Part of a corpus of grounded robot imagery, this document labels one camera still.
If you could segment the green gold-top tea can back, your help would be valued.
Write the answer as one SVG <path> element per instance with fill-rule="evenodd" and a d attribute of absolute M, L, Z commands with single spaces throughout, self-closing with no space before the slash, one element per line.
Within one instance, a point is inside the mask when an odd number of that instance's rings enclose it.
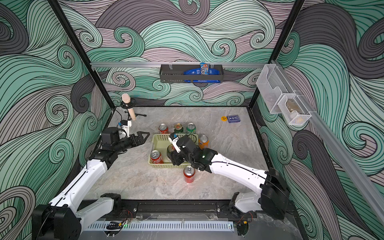
<path fill-rule="evenodd" d="M 175 133 L 183 133 L 184 132 L 184 127 L 181 123 L 177 123 L 174 126 L 174 132 Z"/>

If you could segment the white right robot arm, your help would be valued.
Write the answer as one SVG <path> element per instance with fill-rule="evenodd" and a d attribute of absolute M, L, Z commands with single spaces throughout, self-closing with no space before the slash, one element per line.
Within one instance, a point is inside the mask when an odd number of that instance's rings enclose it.
<path fill-rule="evenodd" d="M 250 193 L 235 193 L 229 208 L 233 215 L 263 211 L 270 217 L 283 220 L 289 205 L 290 189 L 281 173 L 271 168 L 258 170 L 230 160 L 212 149 L 199 147 L 176 147 L 167 154 L 173 165 L 184 162 L 199 171 L 227 177 L 251 190 Z"/>

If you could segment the green gold-top tea can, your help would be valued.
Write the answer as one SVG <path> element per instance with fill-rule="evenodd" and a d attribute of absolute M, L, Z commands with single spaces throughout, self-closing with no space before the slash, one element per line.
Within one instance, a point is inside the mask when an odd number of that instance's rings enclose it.
<path fill-rule="evenodd" d="M 175 147 L 173 145 L 169 145 L 167 148 L 167 153 L 171 153 L 175 150 Z"/>
<path fill-rule="evenodd" d="M 174 132 L 175 133 L 183 133 L 184 132 L 184 127 L 181 123 L 177 123 L 174 126 Z"/>

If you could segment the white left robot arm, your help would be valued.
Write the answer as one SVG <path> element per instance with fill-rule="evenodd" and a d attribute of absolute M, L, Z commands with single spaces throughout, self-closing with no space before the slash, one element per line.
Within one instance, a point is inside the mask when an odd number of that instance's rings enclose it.
<path fill-rule="evenodd" d="M 150 133 L 138 131 L 121 138 L 117 127 L 102 131 L 101 146 L 90 156 L 80 173 L 46 205 L 38 205 L 32 213 L 34 240 L 77 240 L 91 224 L 105 215 L 119 217 L 123 213 L 119 194 L 107 193 L 80 209 L 85 196 L 128 149 L 143 145 Z"/>

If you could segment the green sprite can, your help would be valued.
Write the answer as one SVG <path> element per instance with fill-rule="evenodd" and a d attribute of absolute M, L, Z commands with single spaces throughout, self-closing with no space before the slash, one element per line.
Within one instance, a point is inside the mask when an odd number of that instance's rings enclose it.
<path fill-rule="evenodd" d="M 188 134 L 195 134 L 196 133 L 196 125 L 194 123 L 188 123 L 187 133 Z"/>

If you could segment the green gold-top tea can front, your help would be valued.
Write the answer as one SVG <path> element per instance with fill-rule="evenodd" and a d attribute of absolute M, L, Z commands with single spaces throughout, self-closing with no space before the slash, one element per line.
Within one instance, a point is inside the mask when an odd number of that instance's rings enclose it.
<path fill-rule="evenodd" d="M 171 153 L 175 150 L 175 147 L 173 145 L 169 145 L 167 148 L 167 153 Z"/>

